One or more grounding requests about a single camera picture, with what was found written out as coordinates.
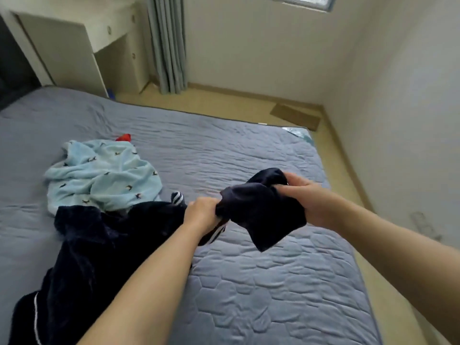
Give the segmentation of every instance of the brown board on floor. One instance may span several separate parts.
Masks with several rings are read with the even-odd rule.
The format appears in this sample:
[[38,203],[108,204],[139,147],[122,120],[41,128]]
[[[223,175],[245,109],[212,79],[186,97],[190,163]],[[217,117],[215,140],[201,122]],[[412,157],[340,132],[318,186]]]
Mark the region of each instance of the brown board on floor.
[[318,129],[321,119],[317,116],[304,114],[303,112],[292,109],[286,105],[276,104],[270,115],[279,117],[285,121],[289,121],[298,126],[306,127],[310,131],[315,132]]

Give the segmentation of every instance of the window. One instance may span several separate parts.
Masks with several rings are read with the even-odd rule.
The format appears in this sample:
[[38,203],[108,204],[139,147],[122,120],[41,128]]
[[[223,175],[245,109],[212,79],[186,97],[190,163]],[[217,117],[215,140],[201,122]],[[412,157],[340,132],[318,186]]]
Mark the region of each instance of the window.
[[320,10],[324,12],[330,12],[332,10],[332,5],[334,4],[334,0],[274,0],[274,1],[281,1],[286,4],[313,8],[315,10]]

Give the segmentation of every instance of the person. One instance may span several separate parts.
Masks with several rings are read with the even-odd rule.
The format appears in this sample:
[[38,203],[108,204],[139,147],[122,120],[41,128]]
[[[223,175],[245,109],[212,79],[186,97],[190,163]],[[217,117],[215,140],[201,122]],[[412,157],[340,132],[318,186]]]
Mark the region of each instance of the person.
[[[277,190],[298,200],[308,223],[337,232],[452,344],[460,343],[460,252],[293,173]],[[135,271],[79,345],[165,344],[194,251],[219,222],[218,199],[200,197],[184,223]]]

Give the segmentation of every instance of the light blue fleece garment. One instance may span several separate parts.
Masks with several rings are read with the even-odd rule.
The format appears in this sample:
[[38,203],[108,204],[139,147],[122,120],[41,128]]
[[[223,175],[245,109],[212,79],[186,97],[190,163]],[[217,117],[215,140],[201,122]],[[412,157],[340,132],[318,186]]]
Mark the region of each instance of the light blue fleece garment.
[[159,200],[158,172],[140,159],[130,142],[72,140],[63,148],[66,159],[45,173],[52,214],[59,206],[95,206],[106,212]]

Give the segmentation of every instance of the red fabric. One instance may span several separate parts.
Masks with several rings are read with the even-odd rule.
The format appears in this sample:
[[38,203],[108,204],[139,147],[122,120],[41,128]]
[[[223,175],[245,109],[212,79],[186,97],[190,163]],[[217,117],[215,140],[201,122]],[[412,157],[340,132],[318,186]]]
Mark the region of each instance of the red fabric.
[[130,142],[131,141],[131,134],[123,134],[121,137],[118,137],[116,142]]

